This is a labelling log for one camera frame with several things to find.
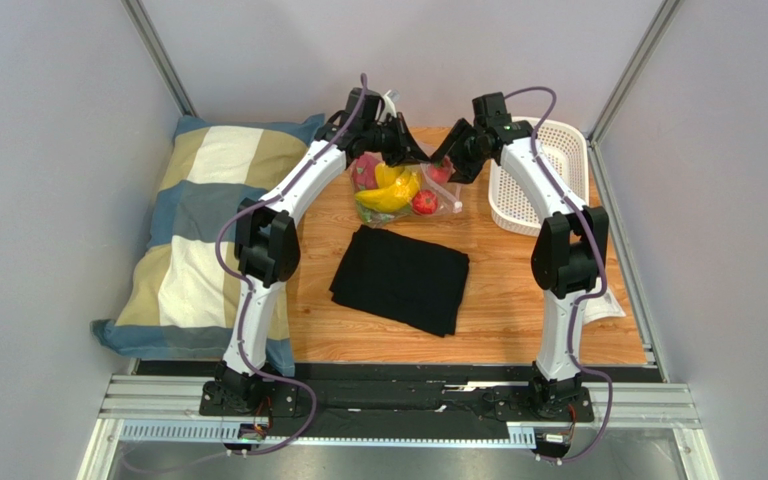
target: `white basket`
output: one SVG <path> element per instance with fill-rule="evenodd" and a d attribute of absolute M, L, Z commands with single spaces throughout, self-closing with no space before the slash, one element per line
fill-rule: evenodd
<path fill-rule="evenodd" d="M 528 120 L 532 125 L 538 123 L 537 118 L 531 117 L 513 119 Z M 544 158 L 549 160 L 570 189 L 587 203 L 588 152 L 585 137 L 566 123 L 547 120 L 538 130 L 538 140 L 543 144 Z M 496 162 L 490 164 L 488 201 L 493 221 L 505 230 L 537 236 L 541 231 L 541 223 L 523 190 Z"/>

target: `wooden surface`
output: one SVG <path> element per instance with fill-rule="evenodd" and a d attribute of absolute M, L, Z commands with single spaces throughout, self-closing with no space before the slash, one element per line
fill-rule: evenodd
<path fill-rule="evenodd" d="M 438 145 L 447 128 L 417 128 L 418 141 Z M 328 185 L 303 220 L 301 264 L 290 280 L 289 322 L 297 361 L 397 363 L 530 363 L 541 345 L 543 292 L 530 257 L 534 237 L 510 233 L 491 218 L 489 166 L 461 191 L 464 212 L 405 218 L 386 228 L 470 256 L 470 273 L 454 336 L 439 338 L 402 323 L 341 307 L 328 287 L 361 222 L 348 172 Z M 591 204 L 599 202 L 593 182 Z M 609 284 L 627 313 L 585 326 L 582 360 L 642 364 L 645 356 L 615 251 L 607 254 Z"/>

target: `clear plastic bag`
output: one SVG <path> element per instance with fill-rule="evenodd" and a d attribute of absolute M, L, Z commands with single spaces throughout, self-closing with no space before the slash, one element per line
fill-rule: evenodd
<path fill-rule="evenodd" d="M 381 156 L 365 153 L 351 166 L 357 213 L 364 224 L 380 227 L 410 215 L 435 217 L 459 213 L 461 185 L 447 183 L 454 169 L 422 163 L 390 168 Z"/>

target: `black cloth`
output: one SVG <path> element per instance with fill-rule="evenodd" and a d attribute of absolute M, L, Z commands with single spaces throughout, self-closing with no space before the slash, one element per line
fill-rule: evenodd
<path fill-rule="evenodd" d="M 454 335 L 469 263 L 457 250 L 362 226 L 331 283 L 333 301 L 440 337 Z"/>

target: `gray floor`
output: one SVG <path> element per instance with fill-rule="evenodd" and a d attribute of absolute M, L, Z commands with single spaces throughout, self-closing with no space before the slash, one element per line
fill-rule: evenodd
<path fill-rule="evenodd" d="M 578 429 L 574 450 L 593 432 Z M 139 468 L 167 468 L 222 451 L 212 444 L 122 445 Z M 222 457 L 161 476 L 137 474 L 116 462 L 110 479 L 304 479 L 304 480 L 489 480 L 686 478 L 671 430 L 614 430 L 586 459 L 556 467 L 536 462 L 528 451 L 503 449 L 290 446 L 263 457 Z"/>

